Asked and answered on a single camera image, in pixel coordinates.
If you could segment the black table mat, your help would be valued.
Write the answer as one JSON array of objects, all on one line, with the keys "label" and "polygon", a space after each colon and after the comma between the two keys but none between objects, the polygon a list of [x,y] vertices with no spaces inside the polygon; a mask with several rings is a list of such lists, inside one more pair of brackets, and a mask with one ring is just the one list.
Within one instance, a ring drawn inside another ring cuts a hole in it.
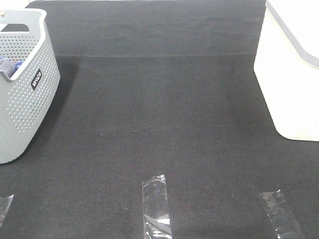
[{"label": "black table mat", "polygon": [[262,0],[34,1],[61,79],[25,153],[0,167],[3,239],[141,239],[165,175],[176,239],[272,239],[281,190],[319,236],[319,144],[274,128],[253,72]]}]

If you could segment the grey perforated laundry basket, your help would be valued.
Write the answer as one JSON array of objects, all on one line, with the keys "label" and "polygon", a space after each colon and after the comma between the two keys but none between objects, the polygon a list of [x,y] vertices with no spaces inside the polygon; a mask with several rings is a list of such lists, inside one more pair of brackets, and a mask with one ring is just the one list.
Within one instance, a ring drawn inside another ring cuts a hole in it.
[{"label": "grey perforated laundry basket", "polygon": [[3,9],[1,24],[23,24],[27,31],[2,31],[0,54],[22,65],[12,76],[0,73],[0,162],[20,157],[41,125],[55,96],[60,73],[47,30],[46,11]]}]

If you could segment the grey microfibre towel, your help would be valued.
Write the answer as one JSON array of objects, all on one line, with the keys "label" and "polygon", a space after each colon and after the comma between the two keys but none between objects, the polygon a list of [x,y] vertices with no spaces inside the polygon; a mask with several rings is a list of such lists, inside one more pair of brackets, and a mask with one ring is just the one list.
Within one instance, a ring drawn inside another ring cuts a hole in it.
[{"label": "grey microfibre towel", "polygon": [[1,58],[0,70],[10,78],[14,72],[14,64],[8,58]]}]

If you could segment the white plastic storage bin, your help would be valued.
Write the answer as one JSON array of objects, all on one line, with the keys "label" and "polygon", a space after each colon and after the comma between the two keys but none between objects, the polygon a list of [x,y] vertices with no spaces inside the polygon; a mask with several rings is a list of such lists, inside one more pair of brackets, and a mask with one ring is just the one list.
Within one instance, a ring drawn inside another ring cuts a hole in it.
[{"label": "white plastic storage bin", "polygon": [[277,132],[319,139],[319,3],[268,0],[254,72]]}]

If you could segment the blue towel in basket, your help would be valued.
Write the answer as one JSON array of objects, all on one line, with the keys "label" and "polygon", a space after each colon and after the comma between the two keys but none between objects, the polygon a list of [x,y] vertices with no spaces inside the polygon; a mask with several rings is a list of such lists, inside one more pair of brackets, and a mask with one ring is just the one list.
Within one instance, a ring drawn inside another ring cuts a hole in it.
[{"label": "blue towel in basket", "polygon": [[14,72],[13,74],[20,68],[20,66],[23,64],[24,61],[17,61],[17,62],[12,62],[14,64]]}]

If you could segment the centre clear tape strip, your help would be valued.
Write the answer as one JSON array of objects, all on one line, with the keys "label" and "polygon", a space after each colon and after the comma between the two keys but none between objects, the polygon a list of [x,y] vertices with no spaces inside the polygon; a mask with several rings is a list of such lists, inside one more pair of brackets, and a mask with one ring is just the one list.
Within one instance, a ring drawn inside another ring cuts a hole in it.
[{"label": "centre clear tape strip", "polygon": [[143,182],[142,193],[144,238],[171,239],[165,176]]}]

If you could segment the clear tape strip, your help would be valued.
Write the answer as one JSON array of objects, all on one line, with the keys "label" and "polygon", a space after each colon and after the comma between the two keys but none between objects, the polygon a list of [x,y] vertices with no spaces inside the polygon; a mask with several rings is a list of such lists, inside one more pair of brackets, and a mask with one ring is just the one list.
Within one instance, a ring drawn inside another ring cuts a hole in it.
[{"label": "clear tape strip", "polygon": [[281,190],[260,193],[259,199],[275,230],[276,239],[306,238]]},{"label": "clear tape strip", "polygon": [[144,238],[171,239],[165,176],[143,182],[142,193]]},{"label": "clear tape strip", "polygon": [[0,228],[3,225],[7,212],[10,208],[14,195],[8,197],[0,197]]}]

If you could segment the right clear tape strip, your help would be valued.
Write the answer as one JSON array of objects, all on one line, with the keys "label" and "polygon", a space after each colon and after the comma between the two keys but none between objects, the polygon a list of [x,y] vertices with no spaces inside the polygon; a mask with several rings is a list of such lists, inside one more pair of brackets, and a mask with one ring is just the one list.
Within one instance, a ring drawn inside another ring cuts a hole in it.
[{"label": "right clear tape strip", "polygon": [[306,238],[281,190],[260,193],[259,199],[275,230],[276,239]]}]

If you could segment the left clear tape strip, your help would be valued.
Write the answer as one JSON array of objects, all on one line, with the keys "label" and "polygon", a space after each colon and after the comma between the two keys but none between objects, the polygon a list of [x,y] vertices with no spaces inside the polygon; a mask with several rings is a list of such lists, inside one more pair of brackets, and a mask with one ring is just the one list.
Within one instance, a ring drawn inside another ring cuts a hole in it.
[{"label": "left clear tape strip", "polygon": [[3,225],[7,212],[10,208],[14,195],[8,197],[0,197],[0,228]]}]

